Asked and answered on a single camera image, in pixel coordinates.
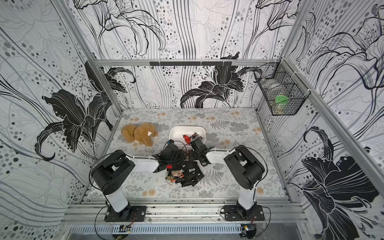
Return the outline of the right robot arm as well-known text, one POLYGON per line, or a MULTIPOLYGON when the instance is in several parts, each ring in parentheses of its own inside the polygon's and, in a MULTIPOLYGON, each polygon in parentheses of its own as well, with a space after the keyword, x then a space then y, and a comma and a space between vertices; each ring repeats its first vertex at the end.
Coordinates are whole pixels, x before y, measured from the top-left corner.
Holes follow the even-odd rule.
POLYGON ((249 212, 256 206, 257 185, 267 176, 268 166, 263 156, 252 148, 239 145, 231 150, 208 148, 199 137, 191 137, 190 145, 200 163, 223 164, 241 186, 238 210, 249 212))

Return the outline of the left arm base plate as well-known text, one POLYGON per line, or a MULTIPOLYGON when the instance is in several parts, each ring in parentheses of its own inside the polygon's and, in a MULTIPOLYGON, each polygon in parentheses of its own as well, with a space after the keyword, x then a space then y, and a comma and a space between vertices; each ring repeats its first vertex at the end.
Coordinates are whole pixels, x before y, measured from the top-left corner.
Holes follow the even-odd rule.
POLYGON ((122 211, 117 213, 112 206, 108 206, 105 216, 106 222, 143 222, 146 216, 146 206, 128 205, 122 211))

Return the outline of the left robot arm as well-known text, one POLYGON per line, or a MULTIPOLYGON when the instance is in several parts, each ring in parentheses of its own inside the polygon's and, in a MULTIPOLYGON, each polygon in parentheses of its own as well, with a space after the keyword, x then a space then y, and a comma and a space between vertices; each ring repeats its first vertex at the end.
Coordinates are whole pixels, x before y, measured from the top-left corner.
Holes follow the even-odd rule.
POLYGON ((184 151, 174 145, 167 146, 159 154, 147 157, 129 156, 122 150, 116 150, 98 160, 91 168, 89 177, 105 196, 112 210, 119 214, 130 208, 122 184, 131 173, 161 172, 167 166, 178 164, 185 159, 184 151))

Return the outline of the black tea bag sachet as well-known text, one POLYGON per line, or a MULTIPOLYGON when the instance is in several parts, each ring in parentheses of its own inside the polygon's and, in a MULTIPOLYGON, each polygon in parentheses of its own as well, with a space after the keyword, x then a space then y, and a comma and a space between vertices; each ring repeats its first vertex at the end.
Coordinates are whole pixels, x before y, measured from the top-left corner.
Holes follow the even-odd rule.
POLYGON ((199 140, 203 140, 204 138, 202 136, 200 136, 198 133, 194 133, 190 136, 191 140, 194 141, 196 139, 199 139, 199 140))

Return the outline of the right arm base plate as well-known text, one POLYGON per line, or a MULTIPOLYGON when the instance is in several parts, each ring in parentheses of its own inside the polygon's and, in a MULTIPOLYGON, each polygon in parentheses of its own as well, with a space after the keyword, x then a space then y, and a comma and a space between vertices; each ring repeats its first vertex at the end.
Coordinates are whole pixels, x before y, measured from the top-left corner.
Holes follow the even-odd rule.
POLYGON ((223 214, 227 222, 237 221, 264 221, 264 210, 260 205, 254 204, 249 210, 240 205, 224 205, 223 214))

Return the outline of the red foil tea bag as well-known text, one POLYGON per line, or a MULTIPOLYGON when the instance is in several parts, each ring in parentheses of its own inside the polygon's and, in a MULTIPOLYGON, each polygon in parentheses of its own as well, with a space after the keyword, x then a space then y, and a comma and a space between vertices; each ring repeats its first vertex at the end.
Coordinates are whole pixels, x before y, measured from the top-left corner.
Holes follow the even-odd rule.
POLYGON ((183 135, 183 138, 184 138, 184 141, 186 142, 186 144, 189 145, 191 142, 191 138, 187 135, 183 135))

